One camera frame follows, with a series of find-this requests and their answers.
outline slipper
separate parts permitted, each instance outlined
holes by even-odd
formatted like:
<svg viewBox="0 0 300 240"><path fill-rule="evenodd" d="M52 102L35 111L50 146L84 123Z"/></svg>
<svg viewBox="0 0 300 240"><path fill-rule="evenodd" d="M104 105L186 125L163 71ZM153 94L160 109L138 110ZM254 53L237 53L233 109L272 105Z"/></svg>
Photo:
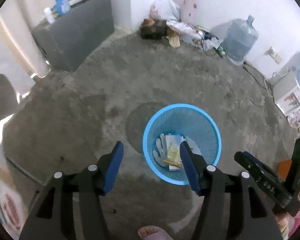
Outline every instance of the slipper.
<svg viewBox="0 0 300 240"><path fill-rule="evenodd" d="M145 238L142 238L141 234L140 234L140 230L141 229L144 229L144 228L154 228L154 229L157 229L158 232L152 234L152 235L149 235ZM141 239L144 239L144 240L173 240L171 238L171 236L169 236L169 234L164 231L162 228L159 228L159 227L156 227L156 226L146 226L146 227L142 227L138 230L138 235L140 236Z"/></svg>

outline concrete floor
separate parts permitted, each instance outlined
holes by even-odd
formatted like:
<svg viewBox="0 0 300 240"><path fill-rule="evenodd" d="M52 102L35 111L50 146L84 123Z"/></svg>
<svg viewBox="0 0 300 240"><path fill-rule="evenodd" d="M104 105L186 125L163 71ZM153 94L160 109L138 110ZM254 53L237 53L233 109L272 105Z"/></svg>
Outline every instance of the concrete floor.
<svg viewBox="0 0 300 240"><path fill-rule="evenodd" d="M145 225L187 239L202 198L156 177L141 147L150 117L174 103L195 105L216 122L222 139L217 166L225 173L243 170L234 161L239 150L273 168L292 154L296 131L242 66L185 43L174 49L165 39L142 40L138 34L96 49L75 73L51 71L37 82L7 124L5 153L46 181L56 171L81 171L120 140L125 153L116 184L101 200L113 239L138 239ZM40 187L13 173L29 204Z"/></svg>

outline wall outlet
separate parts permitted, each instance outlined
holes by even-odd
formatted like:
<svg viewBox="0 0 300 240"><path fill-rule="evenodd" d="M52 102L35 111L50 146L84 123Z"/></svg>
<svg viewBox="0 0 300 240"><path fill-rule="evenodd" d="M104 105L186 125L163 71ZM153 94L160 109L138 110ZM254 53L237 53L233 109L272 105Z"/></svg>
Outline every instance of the wall outlet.
<svg viewBox="0 0 300 240"><path fill-rule="evenodd" d="M280 57L279 54L275 55L274 61L275 61L277 64L280 64L280 63L282 62L282 58Z"/></svg>
<svg viewBox="0 0 300 240"><path fill-rule="evenodd" d="M273 59L275 58L275 55L278 54L278 52L272 47L268 50L268 53L269 53L269 56Z"/></svg>

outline lid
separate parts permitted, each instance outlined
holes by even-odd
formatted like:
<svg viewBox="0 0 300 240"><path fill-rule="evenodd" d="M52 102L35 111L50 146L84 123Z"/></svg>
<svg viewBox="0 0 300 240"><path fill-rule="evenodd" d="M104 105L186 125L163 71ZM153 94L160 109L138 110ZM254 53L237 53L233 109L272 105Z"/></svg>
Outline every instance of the lid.
<svg viewBox="0 0 300 240"><path fill-rule="evenodd" d="M47 7L47 8L45 8L45 9L43 10L43 12L44 12L44 13L51 13L51 9L50 9L49 7Z"/></svg>
<svg viewBox="0 0 300 240"><path fill-rule="evenodd" d="M253 17L252 15L249 15L249 17L248 17L248 19L246 20L246 22L247 22L248 24L252 25L253 21L254 21L254 17Z"/></svg>

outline person's foot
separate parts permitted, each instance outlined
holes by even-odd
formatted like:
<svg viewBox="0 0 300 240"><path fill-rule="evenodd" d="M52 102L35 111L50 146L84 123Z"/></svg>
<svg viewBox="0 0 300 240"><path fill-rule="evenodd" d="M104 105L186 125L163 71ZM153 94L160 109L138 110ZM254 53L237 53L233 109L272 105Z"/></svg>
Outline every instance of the person's foot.
<svg viewBox="0 0 300 240"><path fill-rule="evenodd" d="M142 238L145 238L147 236L150 236L154 233L157 233L158 230L155 228L151 228L151 227L144 227L142 229L139 230L139 233L141 235Z"/></svg>

